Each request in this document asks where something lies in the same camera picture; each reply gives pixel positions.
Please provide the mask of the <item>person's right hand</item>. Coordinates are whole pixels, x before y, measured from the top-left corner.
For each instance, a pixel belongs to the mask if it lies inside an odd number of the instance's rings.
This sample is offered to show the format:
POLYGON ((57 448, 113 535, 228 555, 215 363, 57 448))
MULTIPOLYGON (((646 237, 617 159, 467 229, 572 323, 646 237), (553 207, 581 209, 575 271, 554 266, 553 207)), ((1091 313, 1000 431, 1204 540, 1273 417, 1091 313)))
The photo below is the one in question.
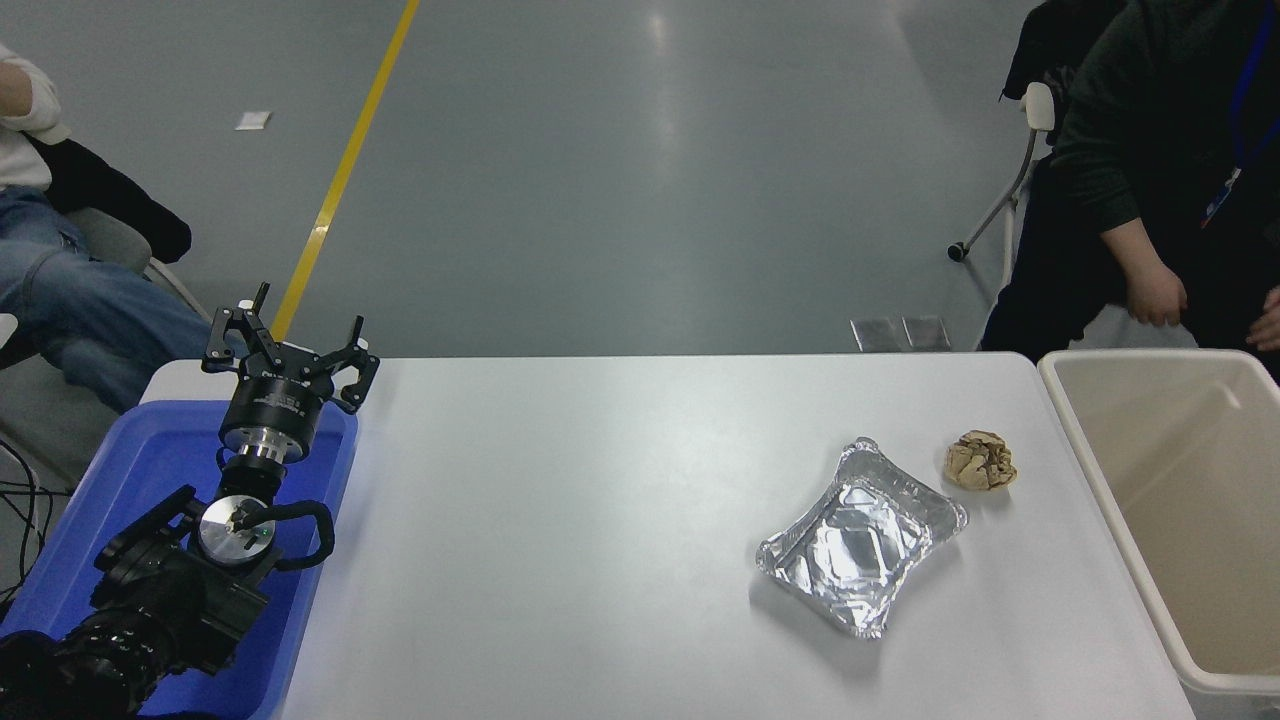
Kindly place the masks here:
POLYGON ((1178 327, 1188 309, 1181 279, 1162 261, 1125 266, 1126 310, 1143 325, 1178 327))

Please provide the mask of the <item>person's left hand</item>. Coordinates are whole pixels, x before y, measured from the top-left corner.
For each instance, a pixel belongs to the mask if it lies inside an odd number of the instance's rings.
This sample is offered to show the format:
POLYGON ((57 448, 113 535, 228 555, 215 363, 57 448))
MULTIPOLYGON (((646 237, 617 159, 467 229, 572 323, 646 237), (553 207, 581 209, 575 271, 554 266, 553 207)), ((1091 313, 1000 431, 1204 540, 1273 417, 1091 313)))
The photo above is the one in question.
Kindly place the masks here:
POLYGON ((1280 287, 1274 286, 1263 297, 1260 316, 1251 323, 1245 343, 1260 354, 1276 352, 1280 345, 1280 287))

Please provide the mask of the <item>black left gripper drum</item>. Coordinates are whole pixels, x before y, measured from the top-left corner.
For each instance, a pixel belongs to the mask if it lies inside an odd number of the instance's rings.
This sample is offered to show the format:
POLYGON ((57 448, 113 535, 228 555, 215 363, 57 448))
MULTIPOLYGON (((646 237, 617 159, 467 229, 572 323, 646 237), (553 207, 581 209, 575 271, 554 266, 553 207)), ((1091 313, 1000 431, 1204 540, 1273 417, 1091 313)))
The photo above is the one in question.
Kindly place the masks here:
POLYGON ((219 436, 228 448, 247 445, 261 429, 284 438, 287 448, 308 448, 316 436, 332 382, 316 372, 301 377, 294 366, 246 359, 219 436))

